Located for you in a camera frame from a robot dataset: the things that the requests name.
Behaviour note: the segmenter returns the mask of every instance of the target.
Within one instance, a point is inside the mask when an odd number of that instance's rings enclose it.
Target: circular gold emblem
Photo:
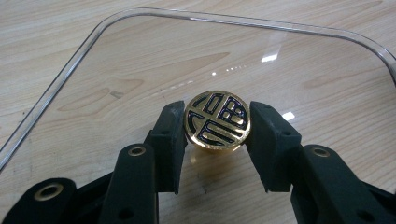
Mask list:
[[[184,112],[184,128],[192,143],[210,151],[236,150],[250,132],[248,106],[227,91],[206,91]]]

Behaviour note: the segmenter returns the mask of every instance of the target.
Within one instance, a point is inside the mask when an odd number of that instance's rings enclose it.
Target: wooden table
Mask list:
[[[365,35],[396,54],[396,4],[392,1],[6,1],[0,3],[0,145],[11,136],[96,24],[134,7],[173,8],[334,27]],[[383,138],[394,138],[395,128]],[[395,159],[396,153],[390,154],[389,165],[376,166],[376,176],[363,172],[367,167],[360,165],[364,162],[359,157],[347,162],[353,163],[352,168],[361,173],[360,178],[367,177],[370,183],[394,191],[396,180],[384,180],[380,175],[394,171]],[[8,209],[7,203],[0,202],[0,217]],[[276,207],[268,205],[265,209],[270,210],[266,212],[269,214],[274,210],[273,219],[252,220],[294,222],[293,213],[276,219]]]

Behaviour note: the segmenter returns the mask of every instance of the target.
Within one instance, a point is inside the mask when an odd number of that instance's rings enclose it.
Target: wood grain surface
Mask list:
[[[2,1],[0,145],[92,29],[106,17],[134,7],[185,9],[346,29],[396,54],[393,1]],[[105,31],[49,107],[46,113],[50,116],[39,121],[0,174],[0,218],[25,190],[41,180],[62,175],[81,186],[107,174],[121,148],[144,139],[162,106],[176,100],[189,101],[202,91],[219,88],[235,92],[247,102],[273,105],[280,113],[292,110],[296,119],[290,123],[303,135],[304,144],[332,147],[360,179],[390,192],[396,190],[395,90],[388,70],[371,52],[342,40],[251,28],[207,28],[196,23],[190,32],[177,30],[187,30],[190,25],[142,18],[132,24],[120,22]],[[145,30],[147,27],[162,30],[156,33]],[[200,29],[210,33],[197,38]],[[135,44],[121,35],[125,30]],[[159,38],[166,39],[165,43],[153,48],[155,54],[150,51],[149,57],[142,57],[146,48],[139,40],[155,45]],[[194,46],[194,39],[202,45]],[[241,42],[249,44],[235,46]],[[279,59],[262,66],[262,55],[279,50],[278,45],[290,54],[279,53]],[[178,46],[185,50],[172,51]],[[131,56],[131,50],[140,54]],[[320,70],[312,69],[316,63],[324,65]],[[236,72],[244,65],[245,70]],[[131,67],[138,69],[131,73]],[[231,67],[235,72],[222,78]],[[213,71],[217,71],[216,77],[210,76]],[[261,75],[272,71],[278,75]],[[112,75],[97,76],[101,73]],[[173,75],[148,76],[160,73]],[[135,117],[136,108],[142,108],[145,114],[125,121]],[[219,157],[189,146],[180,187],[177,196],[160,195],[161,223],[296,222],[289,194],[265,194],[245,150]]]

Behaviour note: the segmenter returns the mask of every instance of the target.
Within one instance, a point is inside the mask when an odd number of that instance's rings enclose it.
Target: clear plastic tray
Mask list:
[[[102,21],[0,151],[0,217],[50,177],[78,187],[143,142],[162,108],[211,90],[272,105],[303,144],[336,150],[357,176],[396,186],[395,58],[348,31],[139,8]],[[295,222],[288,193],[266,194],[245,147],[186,148],[180,193],[161,223]]]

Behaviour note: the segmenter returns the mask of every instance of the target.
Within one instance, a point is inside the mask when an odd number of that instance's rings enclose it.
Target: transparent acrylic lid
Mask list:
[[[337,151],[362,180],[396,186],[395,58],[348,31],[154,8],[102,21],[0,151],[0,218],[51,177],[81,187],[141,143],[162,108],[212,90],[284,114],[303,145]],[[188,145],[161,223],[295,222],[288,193],[265,193],[246,147]]]

